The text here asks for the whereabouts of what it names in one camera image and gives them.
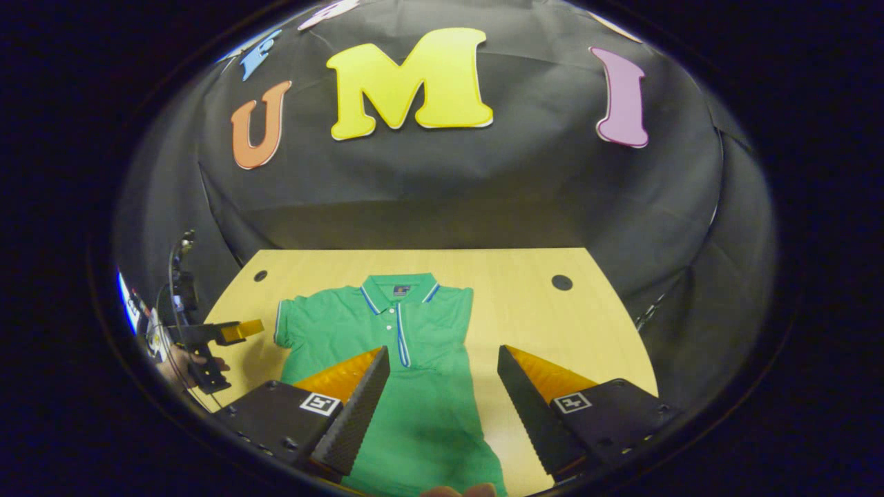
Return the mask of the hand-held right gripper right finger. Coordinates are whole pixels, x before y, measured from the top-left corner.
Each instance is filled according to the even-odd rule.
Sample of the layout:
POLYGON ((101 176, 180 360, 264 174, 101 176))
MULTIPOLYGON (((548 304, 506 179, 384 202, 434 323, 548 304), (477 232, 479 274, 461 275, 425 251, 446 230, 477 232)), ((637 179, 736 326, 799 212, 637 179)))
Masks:
POLYGON ((599 383, 509 345, 499 347, 497 373, 556 483, 625 465, 681 416, 625 378, 599 383))

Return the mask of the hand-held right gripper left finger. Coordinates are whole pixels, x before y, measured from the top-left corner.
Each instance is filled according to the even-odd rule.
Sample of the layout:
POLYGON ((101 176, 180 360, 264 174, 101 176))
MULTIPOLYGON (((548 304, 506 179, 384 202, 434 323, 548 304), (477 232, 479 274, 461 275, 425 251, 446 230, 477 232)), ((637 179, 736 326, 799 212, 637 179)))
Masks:
POLYGON ((270 380, 213 413, 281 465, 338 483, 350 475, 390 375, 387 347, 293 384, 270 380))

